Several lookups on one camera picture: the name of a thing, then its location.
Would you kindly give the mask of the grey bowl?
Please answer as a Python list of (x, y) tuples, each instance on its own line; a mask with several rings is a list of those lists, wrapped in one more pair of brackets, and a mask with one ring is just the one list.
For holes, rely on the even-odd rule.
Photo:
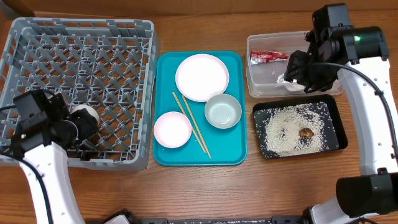
[(239, 101), (228, 94), (212, 96), (205, 104), (205, 118), (218, 129), (235, 126), (241, 119), (243, 109)]

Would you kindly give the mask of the white tissue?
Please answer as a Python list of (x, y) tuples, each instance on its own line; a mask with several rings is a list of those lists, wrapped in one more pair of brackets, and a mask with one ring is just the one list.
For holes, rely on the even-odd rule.
[(293, 82), (285, 81), (284, 80), (284, 74), (281, 74), (281, 75), (278, 76), (277, 83), (278, 84), (283, 84), (283, 86), (285, 86), (288, 91), (292, 91), (292, 92), (302, 91), (302, 90), (305, 89), (305, 87), (303, 85), (299, 85), (297, 83), (296, 79), (294, 79)]

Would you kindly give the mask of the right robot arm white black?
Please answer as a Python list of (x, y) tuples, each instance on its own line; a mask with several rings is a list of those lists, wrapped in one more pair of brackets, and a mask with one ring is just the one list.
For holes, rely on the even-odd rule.
[(294, 52), (285, 79), (310, 93), (338, 80), (347, 95), (360, 150), (360, 176), (341, 178), (336, 194), (306, 209), (305, 223), (351, 223), (397, 210), (397, 109), (389, 51), (378, 27), (314, 27), (306, 52)]

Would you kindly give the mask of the dark brown food lump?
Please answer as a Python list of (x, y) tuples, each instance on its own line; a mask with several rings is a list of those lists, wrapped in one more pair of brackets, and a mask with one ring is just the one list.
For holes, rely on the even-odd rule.
[(314, 132), (310, 128), (303, 128), (299, 131), (301, 138), (311, 139), (314, 135)]

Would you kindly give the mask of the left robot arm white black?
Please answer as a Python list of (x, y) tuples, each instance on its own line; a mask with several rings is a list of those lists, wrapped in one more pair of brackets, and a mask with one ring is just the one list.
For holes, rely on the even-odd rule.
[(16, 136), (15, 155), (29, 183), (37, 223), (84, 223), (68, 174), (66, 150), (98, 132), (100, 118), (86, 105)]

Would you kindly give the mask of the white rice pile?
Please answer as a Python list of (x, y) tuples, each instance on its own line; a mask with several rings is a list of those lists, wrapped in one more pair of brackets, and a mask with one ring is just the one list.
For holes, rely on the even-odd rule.
[[(306, 103), (254, 112), (256, 135), (266, 159), (301, 156), (339, 148), (328, 106), (324, 102)], [(299, 131), (310, 128), (311, 139)]]

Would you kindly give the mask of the red snack wrapper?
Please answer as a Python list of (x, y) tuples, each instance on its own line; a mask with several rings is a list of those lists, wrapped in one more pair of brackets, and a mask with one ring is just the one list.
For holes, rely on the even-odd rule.
[(278, 62), (287, 60), (289, 56), (286, 53), (268, 50), (252, 50), (250, 52), (251, 65), (257, 65), (267, 62)]

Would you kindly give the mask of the white cup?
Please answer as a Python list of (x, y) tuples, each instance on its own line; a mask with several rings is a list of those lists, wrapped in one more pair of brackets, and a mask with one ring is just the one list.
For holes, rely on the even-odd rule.
[(96, 110), (93, 109), (92, 107), (90, 107), (90, 106), (88, 106), (88, 105), (78, 105), (78, 106), (75, 106), (75, 107), (72, 109), (72, 113), (74, 113), (74, 112), (76, 112), (76, 111), (78, 111), (78, 110), (87, 110), (87, 112), (88, 112), (92, 117), (94, 117), (94, 118), (96, 119), (97, 124), (100, 123), (100, 117), (99, 117), (98, 113), (96, 112)]

